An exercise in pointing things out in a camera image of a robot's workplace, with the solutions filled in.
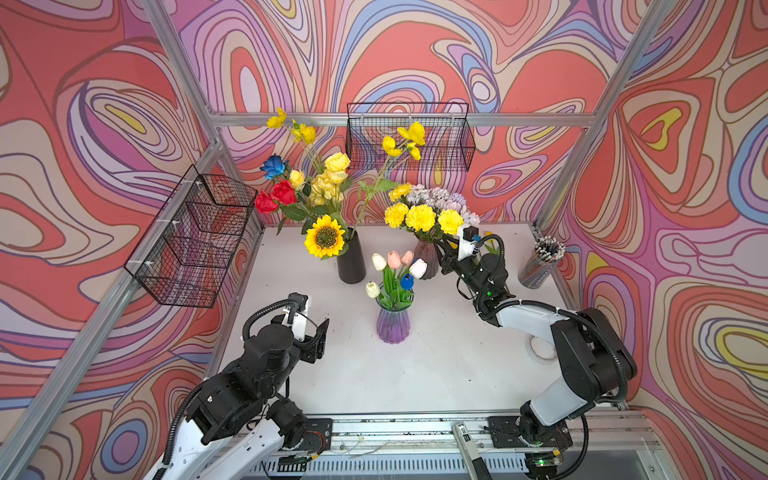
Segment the purple glass tulip vase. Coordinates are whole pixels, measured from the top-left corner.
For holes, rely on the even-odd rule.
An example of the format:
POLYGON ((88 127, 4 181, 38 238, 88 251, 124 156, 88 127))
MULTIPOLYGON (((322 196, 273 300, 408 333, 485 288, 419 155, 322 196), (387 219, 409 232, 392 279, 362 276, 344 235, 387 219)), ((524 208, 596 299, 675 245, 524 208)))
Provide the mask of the purple glass tulip vase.
POLYGON ((380 312, 376 322, 379 338, 387 344, 400 344, 410 334, 410 317, 408 309, 412 305, 413 295, 409 292, 404 301, 390 300, 380 294, 376 298, 380 312))

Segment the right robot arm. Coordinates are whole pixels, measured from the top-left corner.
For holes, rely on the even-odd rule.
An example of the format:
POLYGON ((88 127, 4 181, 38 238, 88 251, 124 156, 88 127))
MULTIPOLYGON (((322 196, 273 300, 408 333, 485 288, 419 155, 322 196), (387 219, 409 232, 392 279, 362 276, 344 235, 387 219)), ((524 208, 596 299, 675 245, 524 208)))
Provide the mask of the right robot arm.
POLYGON ((560 376, 519 409, 520 441, 539 446, 555 437, 568 420, 598 404, 626 400, 637 365, 607 317, 595 308, 571 311, 518 299, 506 286, 508 272, 503 240, 481 237, 475 227, 461 227, 456 237, 435 242, 441 272, 457 275, 484 322, 538 338, 554 349, 560 376))

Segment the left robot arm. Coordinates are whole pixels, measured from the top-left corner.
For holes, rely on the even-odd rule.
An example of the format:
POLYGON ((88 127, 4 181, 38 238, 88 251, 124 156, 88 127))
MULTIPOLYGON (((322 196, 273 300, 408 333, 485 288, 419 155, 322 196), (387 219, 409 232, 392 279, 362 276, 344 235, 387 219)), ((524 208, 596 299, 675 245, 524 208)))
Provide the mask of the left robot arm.
POLYGON ((242 479, 280 450, 303 468, 330 448, 331 420, 309 419, 289 397, 296 365, 324 355, 329 323, 306 334, 309 304, 293 292, 248 317, 242 354, 187 394, 146 478, 242 479))

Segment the yellow carnation stem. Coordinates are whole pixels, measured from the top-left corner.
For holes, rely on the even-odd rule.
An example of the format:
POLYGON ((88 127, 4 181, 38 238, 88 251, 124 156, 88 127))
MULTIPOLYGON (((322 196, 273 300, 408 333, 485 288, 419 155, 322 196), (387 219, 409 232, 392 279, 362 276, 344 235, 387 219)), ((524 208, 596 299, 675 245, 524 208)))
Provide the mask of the yellow carnation stem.
POLYGON ((455 238, 465 224, 463 216, 453 209, 442 210, 437 217, 437 222, 442 238, 455 238))

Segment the yellow tulip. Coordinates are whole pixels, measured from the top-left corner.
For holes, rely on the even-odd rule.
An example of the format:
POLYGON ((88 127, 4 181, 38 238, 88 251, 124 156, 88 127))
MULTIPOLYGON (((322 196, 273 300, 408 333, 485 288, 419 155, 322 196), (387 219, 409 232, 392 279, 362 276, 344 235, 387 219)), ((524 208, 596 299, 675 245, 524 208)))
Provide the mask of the yellow tulip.
POLYGON ((494 233, 487 231, 484 233, 484 237, 487 241, 484 243, 484 248, 487 252, 498 254, 500 252, 499 241, 495 238, 494 233))

